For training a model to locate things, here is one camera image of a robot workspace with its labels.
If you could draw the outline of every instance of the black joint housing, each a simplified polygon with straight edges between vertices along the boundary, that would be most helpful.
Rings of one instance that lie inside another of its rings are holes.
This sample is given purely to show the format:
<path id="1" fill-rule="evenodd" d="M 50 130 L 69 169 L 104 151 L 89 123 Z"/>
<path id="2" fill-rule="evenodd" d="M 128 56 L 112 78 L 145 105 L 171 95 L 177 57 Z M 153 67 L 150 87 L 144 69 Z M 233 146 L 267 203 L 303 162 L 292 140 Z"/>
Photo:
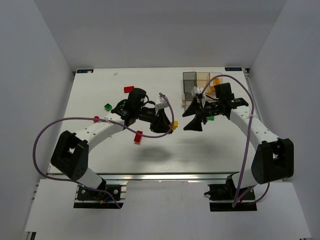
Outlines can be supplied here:
<path id="1" fill-rule="evenodd" d="M 290 139 L 258 145 L 251 165 L 259 184 L 290 178 L 294 175 L 294 144 Z"/>
<path id="2" fill-rule="evenodd" d="M 219 99 L 219 101 L 225 102 L 235 98 L 229 82 L 215 85 L 214 90 L 215 96 Z"/>
<path id="3" fill-rule="evenodd" d="M 75 133 L 61 133 L 51 157 L 51 164 L 73 181 L 79 180 L 88 169 L 89 145 Z"/>
<path id="4" fill-rule="evenodd" d="M 231 109 L 236 109 L 240 106 L 249 106 L 249 104 L 242 97 L 226 101 L 224 104 L 224 115 L 230 120 Z"/>
<path id="5" fill-rule="evenodd" d="M 145 97 L 147 92 L 141 88 L 134 88 L 128 96 L 127 101 L 125 101 L 124 109 L 128 110 L 129 112 L 136 112 L 140 110 L 145 101 Z"/>
<path id="6" fill-rule="evenodd" d="M 147 123 L 152 123 L 156 117 L 156 109 L 150 107 L 142 107 L 138 112 L 138 119 Z"/>

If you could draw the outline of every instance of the small colored block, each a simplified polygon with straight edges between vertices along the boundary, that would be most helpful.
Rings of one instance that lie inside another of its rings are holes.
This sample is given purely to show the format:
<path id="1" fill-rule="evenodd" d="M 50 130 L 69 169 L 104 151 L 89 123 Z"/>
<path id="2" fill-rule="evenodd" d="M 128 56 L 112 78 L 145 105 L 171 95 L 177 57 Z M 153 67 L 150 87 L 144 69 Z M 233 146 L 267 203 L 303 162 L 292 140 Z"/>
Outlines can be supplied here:
<path id="1" fill-rule="evenodd" d="M 109 103 L 107 103 L 106 105 L 104 105 L 104 109 L 109 112 L 112 109 L 112 106 Z"/>
<path id="2" fill-rule="evenodd" d="M 125 87 L 124 87 L 124 93 L 125 93 L 125 94 L 128 94 L 128 93 L 130 93 L 134 88 L 135 88 L 135 86 L 125 86 Z"/>
<path id="3" fill-rule="evenodd" d="M 215 120 L 215 116 L 209 116 L 206 118 L 208 121 L 214 121 Z"/>
<path id="4" fill-rule="evenodd" d="M 173 123 L 173 127 L 172 127 L 172 131 L 176 130 L 176 128 L 178 127 L 178 121 L 174 121 Z"/>
<path id="5" fill-rule="evenodd" d="M 215 78 L 213 81 L 214 81 L 214 85 L 219 85 L 220 84 L 219 78 Z"/>
<path id="6" fill-rule="evenodd" d="M 94 116 L 94 119 L 99 119 L 100 117 L 99 116 Z"/>
<path id="7" fill-rule="evenodd" d="M 142 136 L 136 134 L 133 141 L 134 141 L 135 144 L 140 144 L 141 139 L 142 139 Z"/>

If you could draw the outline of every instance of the yellow block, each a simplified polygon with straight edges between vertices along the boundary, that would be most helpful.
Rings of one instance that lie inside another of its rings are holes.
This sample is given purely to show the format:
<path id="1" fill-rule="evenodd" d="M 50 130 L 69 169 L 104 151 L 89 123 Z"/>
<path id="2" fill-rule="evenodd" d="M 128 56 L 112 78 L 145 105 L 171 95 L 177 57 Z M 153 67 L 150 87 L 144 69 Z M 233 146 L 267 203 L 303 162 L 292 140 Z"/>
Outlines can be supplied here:
<path id="1" fill-rule="evenodd" d="M 170 128 L 172 127 L 172 131 L 176 130 L 176 128 L 178 127 L 178 121 L 174 121 L 173 126 L 172 123 L 170 123 Z"/>

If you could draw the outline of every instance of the white wall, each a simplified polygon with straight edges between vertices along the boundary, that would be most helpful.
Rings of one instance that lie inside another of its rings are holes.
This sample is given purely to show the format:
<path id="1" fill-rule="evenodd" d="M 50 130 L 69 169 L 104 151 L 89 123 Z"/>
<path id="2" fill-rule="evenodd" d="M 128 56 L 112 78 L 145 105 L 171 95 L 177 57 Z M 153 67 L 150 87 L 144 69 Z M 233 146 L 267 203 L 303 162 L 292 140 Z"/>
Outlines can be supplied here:
<path id="1" fill-rule="evenodd" d="M 286 0 L 35 0 L 76 68 L 252 65 Z"/>
<path id="2" fill-rule="evenodd" d="M 19 240 L 40 178 L 33 141 L 64 114 L 73 76 L 33 0 L 2 0 L 0 32 L 0 239 Z M 39 146 L 43 170 L 56 133 Z"/>
<path id="3" fill-rule="evenodd" d="M 293 184 L 320 239 L 320 1 L 288 0 L 251 69 L 265 124 L 295 147 Z"/>

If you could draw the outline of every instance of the cable tie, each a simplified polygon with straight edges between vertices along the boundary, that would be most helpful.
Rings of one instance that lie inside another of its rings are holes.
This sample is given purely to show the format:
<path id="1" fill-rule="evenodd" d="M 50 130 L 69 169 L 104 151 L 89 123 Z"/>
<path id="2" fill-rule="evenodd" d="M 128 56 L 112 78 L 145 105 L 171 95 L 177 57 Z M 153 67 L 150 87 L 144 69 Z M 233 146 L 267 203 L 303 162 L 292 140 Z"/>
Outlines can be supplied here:
<path id="1" fill-rule="evenodd" d="M 111 122 L 109 121 L 109 119 L 107 117 L 105 118 L 105 122 L 108 124 L 111 124 Z"/>
<path id="2" fill-rule="evenodd" d="M 256 114 L 251 114 L 251 112 L 247 115 L 248 117 L 246 117 L 245 119 L 249 119 L 250 117 L 254 118 L 258 118 L 258 115 Z"/>

